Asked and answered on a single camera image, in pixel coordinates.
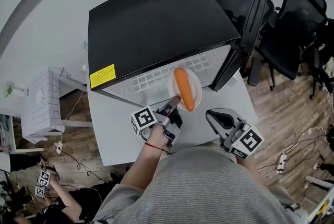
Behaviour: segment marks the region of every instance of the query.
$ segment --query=electrical cable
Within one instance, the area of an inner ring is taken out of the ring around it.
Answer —
[[[321,129],[323,132],[325,132],[325,140],[327,140],[327,139],[326,139],[326,135],[327,135],[328,131],[324,130],[323,127],[318,127],[318,126],[316,126],[316,127],[313,127],[313,128],[309,128],[307,131],[305,131],[305,132],[300,136],[300,138],[299,138],[299,140],[297,141],[296,144],[287,146],[287,148],[284,149],[284,151],[282,152],[281,155],[285,155],[285,152],[286,152],[286,151],[289,151],[289,150],[291,150],[294,146],[298,145],[298,143],[301,141],[302,137],[303,137],[306,133],[308,133],[309,131],[312,131],[312,130],[314,130],[314,129]]]
[[[319,153],[319,154],[321,155],[320,151],[317,150],[311,157],[309,157],[309,158],[305,158],[305,159],[301,160],[301,161],[298,162],[293,168],[289,169],[289,170],[288,170],[287,172],[285,172],[285,173],[281,173],[281,172],[280,172],[280,174],[281,174],[281,175],[285,175],[285,174],[287,174],[287,173],[290,173],[292,170],[294,170],[296,167],[298,167],[302,162],[307,161],[307,160],[311,160],[317,153]]]
[[[273,164],[269,164],[268,166],[264,166],[264,167],[258,168],[257,170],[261,170],[263,168],[268,168],[268,167],[277,166],[277,165],[278,165],[278,163],[273,163]]]
[[[146,141],[147,142],[147,139],[142,135],[142,133],[140,132],[140,135],[141,135],[141,137],[142,137],[142,139],[144,140],[144,141]]]
[[[78,102],[79,102],[79,100],[80,100],[80,98],[81,98],[83,92],[84,92],[84,91],[81,92],[79,99],[78,99],[77,102],[74,104],[74,106],[73,106],[71,112],[65,117],[65,120],[67,120],[67,118],[70,116],[70,114],[72,114],[72,112],[73,112],[75,106],[78,104]]]
[[[326,88],[326,91],[327,91],[327,100],[328,100],[328,103],[329,105],[331,106],[332,108],[332,112],[334,113],[334,107],[333,107],[333,93],[329,93],[328,89]]]
[[[102,180],[106,183],[106,180],[100,178],[98,175],[96,175],[93,171],[91,171],[89,169],[88,166],[84,165],[83,163],[80,163],[77,159],[75,159],[72,155],[69,155],[68,153],[64,152],[63,150],[61,150],[61,152],[63,152],[64,154],[70,156],[71,158],[73,158],[78,164],[77,164],[77,170],[80,170],[81,167],[83,167],[86,170],[87,176],[93,175],[95,176],[98,180]]]
[[[85,188],[91,188],[91,189],[95,190],[98,193],[98,195],[100,197],[101,204],[102,204],[103,201],[102,201],[101,195],[100,195],[100,193],[99,193],[99,191],[97,189],[92,188],[92,187],[85,187]]]
[[[296,155],[298,152],[300,152],[300,151],[302,151],[302,150],[304,150],[306,147],[308,147],[309,145],[312,145],[312,144],[314,144],[316,141],[318,141],[318,140],[322,140],[323,142],[327,142],[327,141],[324,141],[322,138],[320,138],[320,137],[322,137],[323,135],[320,135],[320,136],[318,136],[318,137],[315,137],[315,138],[308,138],[308,139],[304,139],[304,140],[301,140],[301,141],[299,141],[299,143],[302,143],[302,142],[306,142],[306,141],[308,141],[308,140],[315,140],[314,142],[312,142],[312,143],[309,143],[309,144],[307,144],[304,148],[302,148],[302,149],[300,149],[300,150],[298,150],[297,152],[295,152],[293,155],[291,155],[289,158],[291,158],[292,156],[294,156],[294,155]],[[258,168],[257,170],[261,170],[261,169],[263,169],[263,168],[267,168],[267,167],[272,167],[272,166],[277,166],[277,165],[279,165],[280,163],[278,163],[278,160],[279,160],[279,158],[280,158],[280,156],[281,155],[279,155],[278,156],[278,158],[277,158],[277,160],[276,160],[276,163],[273,163],[273,164],[269,164],[269,165],[267,165],[267,166],[264,166],[264,167],[261,167],[261,168]],[[276,169],[276,171],[284,171],[285,169],[286,169],[286,165],[284,165],[284,169]]]

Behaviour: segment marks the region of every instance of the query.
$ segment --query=sticker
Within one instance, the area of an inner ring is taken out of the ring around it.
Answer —
[[[115,67],[112,64],[90,75],[90,87],[91,88],[97,87],[115,78],[116,78]]]
[[[35,187],[35,195],[38,196],[38,197],[41,197],[43,198],[44,196],[44,190],[42,188],[39,188],[39,187]]]
[[[235,149],[235,148],[232,148],[231,153],[240,157],[240,158],[242,158],[242,159],[246,159],[246,157],[247,157],[247,154],[245,154],[244,152],[239,151],[238,149]]]
[[[50,173],[41,171],[40,179],[38,180],[38,183],[43,186],[48,186],[50,181]]]
[[[245,136],[240,139],[241,143],[249,150],[253,152],[254,149],[262,142],[262,139],[255,134],[253,130],[250,130]]]
[[[140,135],[140,131],[156,122],[157,119],[150,106],[141,108],[131,114],[131,125],[137,136]]]

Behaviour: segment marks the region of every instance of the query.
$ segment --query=white tiled surface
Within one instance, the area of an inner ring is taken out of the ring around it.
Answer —
[[[61,67],[49,67],[29,84],[22,115],[23,136],[43,135],[53,129],[64,132],[65,127],[60,115],[58,82],[62,70]],[[36,94],[40,89],[43,91],[43,98],[41,103],[37,103]]]
[[[196,73],[201,70],[211,68],[211,64],[206,53],[202,53],[169,65],[162,66],[153,71],[149,71],[145,74],[134,77],[131,80],[134,93],[150,87],[154,87],[157,84],[167,82],[170,74],[177,67],[186,67]]]

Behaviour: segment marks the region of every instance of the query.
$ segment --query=white table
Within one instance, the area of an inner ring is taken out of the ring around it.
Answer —
[[[89,86],[89,73],[86,74]],[[208,109],[233,109],[250,124],[256,122],[256,114],[240,73],[237,72],[235,77],[237,82],[232,86],[226,84],[218,92],[208,87],[203,88],[202,101],[193,112],[179,110],[183,125],[171,152],[218,138],[205,118]],[[90,87],[87,89],[90,114],[103,164],[110,166],[134,162],[144,144],[141,137],[136,137],[130,124],[131,113],[139,107],[93,92]],[[166,101],[158,103],[152,108],[161,108],[165,103]]]
[[[320,201],[320,203],[317,204],[316,208],[314,208],[313,211],[309,214],[308,221],[311,222],[316,217],[318,212],[321,210],[321,208],[322,208],[322,206],[325,202],[328,202],[328,206],[327,206],[325,212],[328,210],[329,207],[332,207],[332,203],[334,201],[334,185],[329,183],[329,182],[319,180],[319,179],[314,178],[314,177],[309,176],[309,175],[307,175],[305,177],[305,179],[309,182],[312,182],[312,183],[318,184],[320,186],[323,186],[325,188],[328,188],[326,196]]]
[[[15,134],[14,134],[14,127],[13,127],[13,117],[10,116],[8,119],[8,129],[6,131],[6,141],[4,142],[3,146],[10,146],[11,147],[11,154],[25,154],[27,152],[35,152],[35,151],[44,151],[44,148],[30,148],[30,149],[17,149],[15,143]]]

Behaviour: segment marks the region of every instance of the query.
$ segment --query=wooden floor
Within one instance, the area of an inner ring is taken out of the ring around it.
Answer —
[[[311,77],[298,77],[292,81],[276,73],[276,83],[275,90],[270,91],[269,69],[266,65],[263,65],[260,83],[256,87],[246,85],[258,116],[256,126],[266,139],[264,145],[255,154],[257,168],[275,164],[283,150],[288,145],[296,143],[300,135],[309,128],[318,126],[327,129],[329,123],[332,123],[333,112],[328,103],[326,91],[317,89],[316,97],[312,100],[309,99],[312,87]],[[61,99],[63,119],[71,111],[80,94],[81,91],[77,91]],[[86,93],[82,95],[68,119],[91,120]],[[314,130],[311,134],[306,133],[303,139],[319,136],[324,139],[324,132]],[[43,156],[56,166],[61,176],[61,183],[75,187],[102,183],[93,175],[87,176],[84,168],[77,170],[77,163],[71,157],[56,153],[53,144],[59,139],[60,137],[50,138],[48,142],[39,143],[39,146],[45,148]],[[67,128],[63,136],[63,143],[65,152],[80,160],[103,179],[108,180],[110,178],[109,173],[113,170],[120,173],[125,172],[124,166],[104,167],[102,165],[92,128]],[[310,143],[311,145],[304,150],[290,157]],[[318,150],[326,161],[334,163],[334,155],[323,140],[308,140],[299,143],[298,146],[289,151],[287,167],[284,171],[286,174],[276,173],[275,166],[263,168],[259,171],[267,179],[269,185],[280,184],[285,187],[296,201],[299,201],[305,209],[310,211],[314,204],[308,202],[305,196],[319,201],[325,193],[313,186],[305,190],[305,176],[309,174],[321,179],[331,178],[328,172],[312,170],[313,164],[320,162]],[[293,169],[296,164],[305,158],[311,159],[303,161]],[[10,180],[12,183],[27,186],[29,191],[33,193],[38,171],[39,168],[36,166],[26,171],[13,172],[10,174]],[[36,204],[29,203],[27,206],[32,214],[45,206],[42,199],[36,198],[36,201]]]

